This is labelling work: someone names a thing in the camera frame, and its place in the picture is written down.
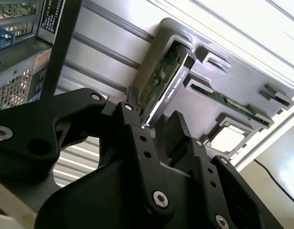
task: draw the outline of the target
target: screw hole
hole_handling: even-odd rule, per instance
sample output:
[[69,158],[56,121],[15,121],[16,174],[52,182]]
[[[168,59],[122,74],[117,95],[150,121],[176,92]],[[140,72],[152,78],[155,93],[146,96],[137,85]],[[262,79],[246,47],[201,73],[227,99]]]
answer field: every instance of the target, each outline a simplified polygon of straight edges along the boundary
[[97,95],[96,93],[92,93],[91,97],[95,100],[101,100],[101,97],[99,95]]
[[221,223],[221,225],[222,225],[223,227],[225,227],[225,226],[226,226],[226,223],[224,222],[224,220],[223,220],[223,219],[219,219],[219,222]]
[[157,195],[157,199],[161,203],[163,203],[165,201],[165,198],[162,195]]
[[146,142],[147,141],[147,139],[144,137],[144,136],[140,136],[139,137],[143,142]]
[[6,132],[4,130],[0,130],[0,136],[5,136]]
[[213,187],[217,187],[217,185],[216,185],[213,181],[211,181],[210,184],[211,184]]
[[145,155],[146,158],[151,158],[152,157],[151,154],[149,152],[147,152],[147,151],[144,152],[143,154]]
[[33,139],[28,142],[27,149],[34,155],[43,156],[51,151],[51,145],[43,139]]

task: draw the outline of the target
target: metal rack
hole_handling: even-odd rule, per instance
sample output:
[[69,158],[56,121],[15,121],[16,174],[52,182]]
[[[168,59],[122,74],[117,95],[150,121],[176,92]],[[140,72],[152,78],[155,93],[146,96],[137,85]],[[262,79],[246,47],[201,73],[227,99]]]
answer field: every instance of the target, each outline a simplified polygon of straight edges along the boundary
[[[20,4],[35,4],[36,11],[32,14],[20,8]],[[59,5],[57,11],[57,29],[51,37],[44,36],[44,22],[50,18],[50,13],[45,11],[54,4]],[[62,63],[64,61],[69,37],[71,37],[81,1],[48,1],[48,0],[9,0],[0,1],[0,10],[12,9],[10,13],[0,11],[0,28],[15,33],[15,45],[11,46],[10,36],[5,34],[6,44],[0,50],[0,95],[4,94],[4,103],[0,97],[0,109],[20,105],[52,96],[56,88]],[[22,76],[27,75],[29,87],[25,90],[10,90],[12,85],[21,85]],[[21,98],[18,103],[9,103],[6,98],[13,96]]]

